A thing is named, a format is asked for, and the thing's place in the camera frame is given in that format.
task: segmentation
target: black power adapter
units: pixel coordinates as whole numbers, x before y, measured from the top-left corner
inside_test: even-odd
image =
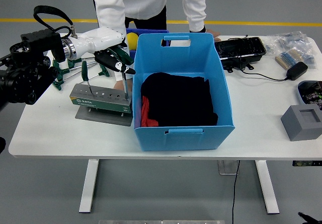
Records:
[[[287,70],[286,76],[288,80],[296,80],[301,75],[303,75],[307,71],[307,65],[303,62],[298,62],[296,65],[292,66]]]

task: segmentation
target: person's hand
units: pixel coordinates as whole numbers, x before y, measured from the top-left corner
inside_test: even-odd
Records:
[[[127,79],[126,82],[127,82],[127,89],[128,89],[128,91],[131,92],[132,86],[133,86],[133,78]],[[117,81],[114,85],[114,89],[123,91],[124,90],[123,81]]]
[[[220,33],[219,33],[219,32],[215,32],[215,31],[213,31],[213,30],[211,30],[211,29],[207,29],[207,30],[206,30],[206,33],[210,33],[210,34],[212,34],[212,35],[213,35],[213,38],[214,38],[214,40],[215,40],[215,42],[219,42],[219,41],[221,41],[221,39],[219,39],[219,38],[218,38],[218,36],[220,35]]]

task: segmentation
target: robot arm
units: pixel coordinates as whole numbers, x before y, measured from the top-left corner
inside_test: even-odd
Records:
[[[61,12],[53,7],[48,8],[51,9],[50,14],[59,15],[57,12]],[[51,28],[35,16],[37,13],[34,13],[35,19],[48,29],[21,35],[22,42],[13,45],[10,54],[0,59],[0,66],[7,67],[0,70],[0,110],[7,102],[34,104],[56,79],[58,70],[51,66],[50,59],[44,55],[48,50],[51,50],[57,62],[78,59],[89,52],[95,55],[98,63],[111,70],[135,74],[133,69],[124,64],[133,63],[130,57],[124,57],[118,52],[121,50],[118,45],[124,44],[125,35],[107,27],[75,35],[71,25],[71,35],[61,37],[56,32],[61,27]]]

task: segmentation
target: sata logo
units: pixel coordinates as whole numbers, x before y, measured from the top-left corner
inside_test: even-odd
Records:
[[[81,100],[81,99],[76,99],[76,101],[78,102],[82,102],[82,103],[89,103],[89,104],[92,104],[91,101],[85,101],[85,100]]]

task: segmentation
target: blue plastic bin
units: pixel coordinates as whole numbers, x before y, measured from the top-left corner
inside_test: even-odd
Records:
[[[155,33],[168,33],[168,30],[157,30],[157,29],[126,29],[126,34],[135,33],[138,36],[141,34],[155,34]],[[136,50],[130,50],[130,57],[135,58]]]
[[[171,40],[170,46],[163,47],[163,40]],[[190,43],[190,46],[174,46],[178,42]],[[134,69],[134,131],[143,151],[214,150],[234,130],[227,83],[211,34],[142,34]],[[141,127],[141,85],[156,72],[209,79],[212,104],[218,115],[217,125]]]

